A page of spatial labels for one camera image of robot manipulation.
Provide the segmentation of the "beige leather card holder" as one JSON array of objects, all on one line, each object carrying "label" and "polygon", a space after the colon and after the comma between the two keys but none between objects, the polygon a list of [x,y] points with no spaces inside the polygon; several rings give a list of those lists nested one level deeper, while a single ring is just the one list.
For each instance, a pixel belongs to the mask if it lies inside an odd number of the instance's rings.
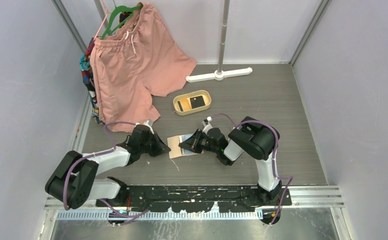
[{"label": "beige leather card holder", "polygon": [[170,148],[170,152],[168,153],[170,159],[197,155],[197,153],[195,152],[179,147],[180,143],[184,142],[192,135],[193,134],[191,133],[191,134],[177,135],[177,136],[172,136],[167,138],[167,145]]}]

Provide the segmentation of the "gold card with black stripe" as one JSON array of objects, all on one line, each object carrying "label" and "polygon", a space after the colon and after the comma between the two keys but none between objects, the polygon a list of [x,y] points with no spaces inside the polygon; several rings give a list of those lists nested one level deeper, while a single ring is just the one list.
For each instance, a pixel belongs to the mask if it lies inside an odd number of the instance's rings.
[{"label": "gold card with black stripe", "polygon": [[177,106],[180,112],[186,112],[191,109],[190,101],[188,99],[177,101]]}]

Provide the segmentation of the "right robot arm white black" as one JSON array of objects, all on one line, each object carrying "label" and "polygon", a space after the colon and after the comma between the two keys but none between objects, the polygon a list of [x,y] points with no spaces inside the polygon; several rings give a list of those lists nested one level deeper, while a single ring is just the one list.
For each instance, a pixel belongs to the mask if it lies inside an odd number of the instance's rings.
[{"label": "right robot arm white black", "polygon": [[245,117],[235,125],[228,137],[218,127],[211,125],[212,117],[203,121],[203,128],[193,134],[179,137],[181,152],[201,154],[211,152],[225,166],[231,166],[246,153],[255,159],[258,172],[259,198],[265,205],[273,205],[279,199],[282,181],[277,175],[275,163],[280,134],[271,125]]}]

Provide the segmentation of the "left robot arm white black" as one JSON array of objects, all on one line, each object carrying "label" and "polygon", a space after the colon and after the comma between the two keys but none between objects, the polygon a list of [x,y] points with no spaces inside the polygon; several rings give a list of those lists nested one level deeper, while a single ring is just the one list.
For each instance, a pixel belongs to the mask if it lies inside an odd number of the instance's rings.
[{"label": "left robot arm white black", "polygon": [[61,201],[66,210],[78,209],[90,200],[95,200],[97,206],[124,206],[129,201],[127,185],[115,177],[98,179],[97,176],[129,166],[143,154],[157,157],[170,150],[150,125],[137,123],[124,142],[110,149],[87,154],[67,152],[44,190]]}]

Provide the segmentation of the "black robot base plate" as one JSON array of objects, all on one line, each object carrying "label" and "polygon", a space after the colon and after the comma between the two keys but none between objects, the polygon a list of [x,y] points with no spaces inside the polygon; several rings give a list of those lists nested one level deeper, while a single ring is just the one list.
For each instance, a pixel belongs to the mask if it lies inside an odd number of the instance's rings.
[{"label": "black robot base plate", "polygon": [[129,207],[132,212],[152,213],[210,212],[217,205],[220,213],[253,212],[260,207],[290,206],[289,191],[268,198],[256,185],[126,185],[113,199],[96,201],[96,206]]}]

